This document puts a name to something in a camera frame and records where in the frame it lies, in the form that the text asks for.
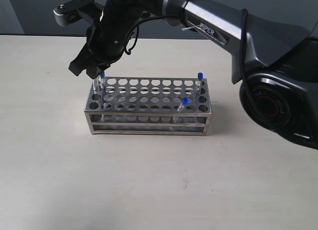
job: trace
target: gray wall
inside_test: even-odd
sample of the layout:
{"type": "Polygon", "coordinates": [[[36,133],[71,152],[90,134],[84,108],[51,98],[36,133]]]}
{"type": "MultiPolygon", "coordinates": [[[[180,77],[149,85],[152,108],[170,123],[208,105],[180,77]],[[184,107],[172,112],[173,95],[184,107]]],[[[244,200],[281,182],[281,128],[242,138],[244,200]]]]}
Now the gray wall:
{"type": "MultiPolygon", "coordinates": [[[[10,0],[16,16],[26,34],[83,35],[87,24],[80,21],[68,27],[59,27],[54,20],[53,8],[69,0],[10,0]]],[[[106,0],[96,0],[105,4],[106,0]]],[[[318,0],[215,0],[231,7],[248,8],[249,12],[262,18],[312,29],[318,20],[318,0]]],[[[6,33],[4,26],[0,33],[6,33]]],[[[166,25],[163,21],[152,21],[141,27],[142,38],[199,38],[196,33],[183,32],[166,25]]]]}

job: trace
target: table surface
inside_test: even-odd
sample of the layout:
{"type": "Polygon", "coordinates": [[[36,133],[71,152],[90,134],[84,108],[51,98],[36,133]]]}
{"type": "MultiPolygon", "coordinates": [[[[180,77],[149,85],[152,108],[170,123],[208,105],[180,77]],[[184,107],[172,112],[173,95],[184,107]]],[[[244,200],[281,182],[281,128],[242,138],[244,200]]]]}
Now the table surface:
{"type": "Polygon", "coordinates": [[[318,152],[253,121],[231,57],[206,40],[139,40],[107,76],[208,79],[207,137],[95,135],[85,42],[0,36],[1,230],[299,230],[318,227],[318,152]]]}

